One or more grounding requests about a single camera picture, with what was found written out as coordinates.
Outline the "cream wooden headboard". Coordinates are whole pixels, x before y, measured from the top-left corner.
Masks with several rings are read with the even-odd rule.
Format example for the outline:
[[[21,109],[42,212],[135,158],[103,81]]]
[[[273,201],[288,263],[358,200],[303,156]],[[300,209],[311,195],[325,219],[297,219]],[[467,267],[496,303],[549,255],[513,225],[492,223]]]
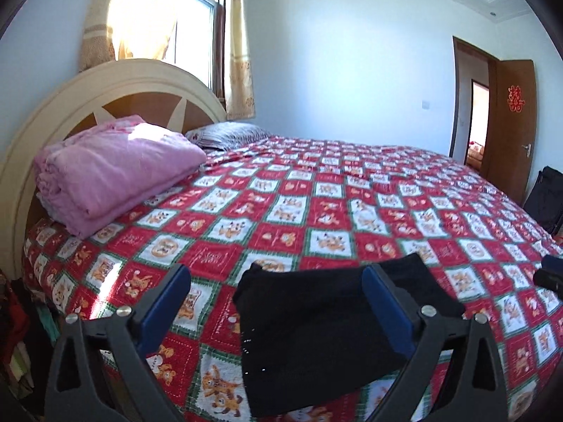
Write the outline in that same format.
[[[45,216],[35,196],[39,149],[114,119],[145,121],[186,133],[223,122],[223,104],[193,74],[157,60],[128,59],[84,71],[46,98],[16,133],[1,163],[1,269],[22,276],[23,242]]]

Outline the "red patchwork bedspread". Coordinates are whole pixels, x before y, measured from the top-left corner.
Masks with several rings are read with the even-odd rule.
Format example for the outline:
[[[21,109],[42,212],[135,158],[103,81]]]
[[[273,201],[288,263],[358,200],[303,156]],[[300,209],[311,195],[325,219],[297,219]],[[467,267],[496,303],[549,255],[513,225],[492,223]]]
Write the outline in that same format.
[[[78,239],[51,219],[23,248],[27,283],[83,319],[133,305],[174,263],[193,285],[148,359],[189,421],[247,421],[232,297],[253,263],[277,273],[419,254],[492,324],[508,416],[528,410],[562,354],[562,305],[533,273],[560,247],[504,192],[437,153],[272,137],[211,156],[199,174]]]

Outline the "black folding chair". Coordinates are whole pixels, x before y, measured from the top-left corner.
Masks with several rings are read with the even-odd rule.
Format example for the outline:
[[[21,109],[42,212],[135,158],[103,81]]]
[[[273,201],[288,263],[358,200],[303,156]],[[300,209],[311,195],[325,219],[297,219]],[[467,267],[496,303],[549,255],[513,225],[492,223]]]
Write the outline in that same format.
[[[556,235],[562,227],[563,174],[549,166],[537,176],[524,203],[524,211],[548,234]]]

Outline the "red double happiness decoration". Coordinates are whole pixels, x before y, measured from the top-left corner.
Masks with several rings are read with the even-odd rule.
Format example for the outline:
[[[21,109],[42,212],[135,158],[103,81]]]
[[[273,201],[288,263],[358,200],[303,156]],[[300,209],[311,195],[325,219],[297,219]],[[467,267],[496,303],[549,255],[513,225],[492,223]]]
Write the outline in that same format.
[[[512,85],[508,87],[507,104],[511,113],[521,113],[524,109],[526,101],[523,98],[523,91],[520,86]]]

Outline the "striped pillow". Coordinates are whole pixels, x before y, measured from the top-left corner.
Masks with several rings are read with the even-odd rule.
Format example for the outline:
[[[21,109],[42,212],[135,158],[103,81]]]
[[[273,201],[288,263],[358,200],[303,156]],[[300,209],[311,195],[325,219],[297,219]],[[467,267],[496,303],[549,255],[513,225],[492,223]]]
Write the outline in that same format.
[[[205,151],[228,152],[271,136],[261,127],[240,122],[220,122],[189,130],[185,137]]]

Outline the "pink folded blanket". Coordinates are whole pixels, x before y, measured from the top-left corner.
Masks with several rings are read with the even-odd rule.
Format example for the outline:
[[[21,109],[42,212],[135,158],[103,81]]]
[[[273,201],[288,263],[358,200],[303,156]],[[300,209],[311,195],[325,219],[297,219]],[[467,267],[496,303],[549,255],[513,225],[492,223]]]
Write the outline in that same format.
[[[40,201],[86,238],[196,172],[206,153],[180,133],[131,115],[83,130],[33,159]]]

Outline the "right yellow curtain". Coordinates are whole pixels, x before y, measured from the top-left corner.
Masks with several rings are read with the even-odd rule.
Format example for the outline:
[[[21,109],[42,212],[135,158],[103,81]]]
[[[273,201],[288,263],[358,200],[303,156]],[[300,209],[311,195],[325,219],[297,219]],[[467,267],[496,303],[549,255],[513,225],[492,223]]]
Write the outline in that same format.
[[[244,0],[225,0],[224,97],[229,121],[255,117]]]

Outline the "black pants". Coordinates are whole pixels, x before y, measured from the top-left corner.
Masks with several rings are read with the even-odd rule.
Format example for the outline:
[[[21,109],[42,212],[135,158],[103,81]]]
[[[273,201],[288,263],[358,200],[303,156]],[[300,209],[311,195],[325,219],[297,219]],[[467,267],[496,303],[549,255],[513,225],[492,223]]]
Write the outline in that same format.
[[[254,417],[320,405],[399,371],[363,294],[361,267],[274,273],[254,264],[238,283],[243,384]]]

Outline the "brown wooden door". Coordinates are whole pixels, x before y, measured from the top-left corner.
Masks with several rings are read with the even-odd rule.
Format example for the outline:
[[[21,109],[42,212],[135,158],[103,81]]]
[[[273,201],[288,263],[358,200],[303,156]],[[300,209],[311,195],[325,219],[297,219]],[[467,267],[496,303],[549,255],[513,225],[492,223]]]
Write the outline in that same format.
[[[494,60],[489,63],[489,111],[481,176],[522,204],[531,172],[537,126],[534,63],[531,59]],[[508,87],[520,86],[526,105],[521,113],[508,109]],[[532,144],[526,157],[523,145]]]

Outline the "yellow curtain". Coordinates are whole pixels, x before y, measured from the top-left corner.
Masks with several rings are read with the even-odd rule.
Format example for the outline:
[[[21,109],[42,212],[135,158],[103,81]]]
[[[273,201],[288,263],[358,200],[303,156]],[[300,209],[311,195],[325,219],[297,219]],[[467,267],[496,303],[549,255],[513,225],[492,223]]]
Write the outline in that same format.
[[[225,0],[224,97],[229,121],[255,117],[244,0]]]
[[[162,60],[172,44],[182,0],[91,0],[79,70],[124,59]]]

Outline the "left yellow curtain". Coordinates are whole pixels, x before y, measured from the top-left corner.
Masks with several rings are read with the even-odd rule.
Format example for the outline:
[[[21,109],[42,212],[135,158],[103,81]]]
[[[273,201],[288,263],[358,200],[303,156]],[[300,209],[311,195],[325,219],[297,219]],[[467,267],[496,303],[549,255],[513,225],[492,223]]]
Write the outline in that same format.
[[[124,59],[162,60],[172,44],[182,0],[91,0],[79,70]]]

